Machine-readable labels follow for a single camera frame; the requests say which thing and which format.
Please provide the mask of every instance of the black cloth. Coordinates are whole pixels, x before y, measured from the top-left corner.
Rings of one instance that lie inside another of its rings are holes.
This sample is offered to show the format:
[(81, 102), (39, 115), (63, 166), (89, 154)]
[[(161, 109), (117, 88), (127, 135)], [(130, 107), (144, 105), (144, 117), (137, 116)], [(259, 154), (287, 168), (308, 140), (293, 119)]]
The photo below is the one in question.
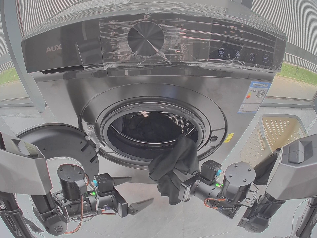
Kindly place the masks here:
[(273, 170), (275, 162), (277, 161), (278, 153), (276, 151), (273, 152), (270, 156), (266, 157), (261, 163), (257, 164), (254, 167), (256, 172), (256, 178), (253, 181), (254, 184), (257, 185), (267, 185), (270, 174)]
[(162, 142), (177, 138), (182, 132), (168, 116), (160, 113), (133, 116), (125, 125), (124, 134), (137, 140)]
[(181, 180), (173, 172), (173, 168), (189, 174), (199, 172), (197, 146), (193, 140), (183, 134), (177, 138), (173, 149), (151, 161), (148, 166), (149, 176), (158, 184), (158, 191), (162, 196), (169, 197), (169, 203), (176, 205)]

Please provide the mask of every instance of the aux logo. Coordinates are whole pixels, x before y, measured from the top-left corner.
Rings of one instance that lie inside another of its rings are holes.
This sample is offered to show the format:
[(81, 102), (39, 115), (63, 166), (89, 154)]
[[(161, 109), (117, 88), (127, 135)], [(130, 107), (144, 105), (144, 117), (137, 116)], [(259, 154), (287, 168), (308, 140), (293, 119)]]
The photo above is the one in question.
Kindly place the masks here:
[(61, 50), (61, 44), (55, 45), (54, 47), (53, 47), (53, 46), (52, 46), (52, 47), (48, 47), (48, 48), (46, 49), (46, 53), (47, 53), (47, 52), (50, 52), (50, 51), (56, 51), (56, 50)]

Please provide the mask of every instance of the warning sticker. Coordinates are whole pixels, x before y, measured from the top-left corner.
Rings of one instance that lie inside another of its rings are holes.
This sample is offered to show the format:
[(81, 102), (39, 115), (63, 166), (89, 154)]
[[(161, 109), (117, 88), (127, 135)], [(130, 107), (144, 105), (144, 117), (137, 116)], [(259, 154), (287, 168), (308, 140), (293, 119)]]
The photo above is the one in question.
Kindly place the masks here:
[(251, 81), (249, 90), (241, 104), (239, 113), (256, 113), (272, 83)]
[(228, 142), (232, 139), (233, 134), (234, 134), (234, 133), (228, 134), (228, 137), (226, 138), (226, 140), (224, 141), (224, 143), (228, 143)]

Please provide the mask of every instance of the beige laundry basket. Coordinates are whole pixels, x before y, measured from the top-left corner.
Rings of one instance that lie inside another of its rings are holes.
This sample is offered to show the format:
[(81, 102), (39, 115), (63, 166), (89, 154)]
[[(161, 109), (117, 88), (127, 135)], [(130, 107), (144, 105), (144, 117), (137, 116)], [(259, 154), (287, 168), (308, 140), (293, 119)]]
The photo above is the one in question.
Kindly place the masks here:
[(264, 114), (242, 148), (241, 161), (255, 167), (276, 149), (307, 136), (298, 116)]

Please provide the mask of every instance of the control panel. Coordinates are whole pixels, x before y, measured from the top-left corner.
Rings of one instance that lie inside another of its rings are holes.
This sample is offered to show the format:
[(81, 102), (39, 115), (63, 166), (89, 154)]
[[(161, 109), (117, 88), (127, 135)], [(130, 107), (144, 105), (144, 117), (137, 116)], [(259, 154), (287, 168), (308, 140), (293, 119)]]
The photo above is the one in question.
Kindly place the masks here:
[(99, 20), (106, 65), (204, 61), (278, 68), (283, 56), (276, 55), (276, 42), (279, 46), (286, 44), (285, 40), (252, 26), (210, 17), (153, 13)]
[(214, 63), (277, 71), (283, 62), (284, 35), (238, 18), (179, 13), (98, 17), (24, 37), (27, 72)]

